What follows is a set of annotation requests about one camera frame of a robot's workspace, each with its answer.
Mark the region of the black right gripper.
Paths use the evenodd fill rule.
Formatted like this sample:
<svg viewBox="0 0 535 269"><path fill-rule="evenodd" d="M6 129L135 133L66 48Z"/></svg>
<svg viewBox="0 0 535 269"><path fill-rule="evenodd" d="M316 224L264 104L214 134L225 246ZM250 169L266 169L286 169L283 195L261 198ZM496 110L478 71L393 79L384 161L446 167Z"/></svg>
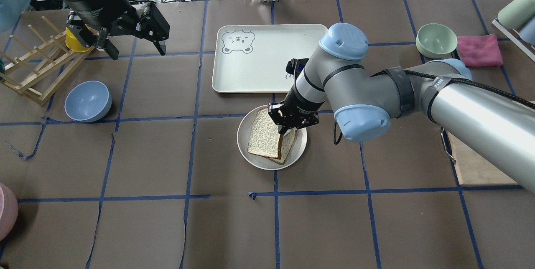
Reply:
<svg viewBox="0 0 535 269"><path fill-rule="evenodd" d="M269 103L268 114L277 125L280 135L285 135L291 129L303 129L319 123L317 112L302 114L299 109L284 103Z"/></svg>

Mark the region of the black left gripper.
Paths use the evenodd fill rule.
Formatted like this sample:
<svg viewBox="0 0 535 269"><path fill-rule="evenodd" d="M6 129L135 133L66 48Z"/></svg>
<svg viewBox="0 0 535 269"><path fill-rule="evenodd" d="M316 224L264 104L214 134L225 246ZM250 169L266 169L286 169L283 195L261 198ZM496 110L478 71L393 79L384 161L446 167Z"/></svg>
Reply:
<svg viewBox="0 0 535 269"><path fill-rule="evenodd" d="M66 0L71 8L66 26L85 46L103 48L114 61L119 50L110 36L133 35L152 42L161 56L166 55L170 25L155 3L134 8L129 0Z"/></svg>

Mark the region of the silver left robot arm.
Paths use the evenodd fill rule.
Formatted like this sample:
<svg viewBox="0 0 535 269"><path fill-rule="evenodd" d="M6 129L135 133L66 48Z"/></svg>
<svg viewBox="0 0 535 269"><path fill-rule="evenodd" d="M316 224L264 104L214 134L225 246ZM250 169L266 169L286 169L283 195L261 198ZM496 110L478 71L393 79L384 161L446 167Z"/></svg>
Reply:
<svg viewBox="0 0 535 269"><path fill-rule="evenodd" d="M1 0L0 25L5 32L12 28L31 0ZM109 37L132 35L152 42L159 54L166 54L170 26L154 3L142 9L129 0L63 0L71 9L66 28L84 48L95 47L113 60L118 49Z"/></svg>

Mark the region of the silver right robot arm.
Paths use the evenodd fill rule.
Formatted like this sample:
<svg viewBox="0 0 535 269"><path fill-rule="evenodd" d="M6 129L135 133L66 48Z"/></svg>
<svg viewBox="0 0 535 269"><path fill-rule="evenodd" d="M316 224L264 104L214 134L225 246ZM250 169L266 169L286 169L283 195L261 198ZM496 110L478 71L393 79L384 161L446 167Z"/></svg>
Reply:
<svg viewBox="0 0 535 269"><path fill-rule="evenodd" d="M533 103L474 82L458 59L369 75L361 64L367 50L363 31L336 23L304 67L292 61L292 88L282 102L269 104L279 133L317 124L317 111L326 100L342 136L351 142L380 137L392 119L420 111L524 189L534 191Z"/></svg>

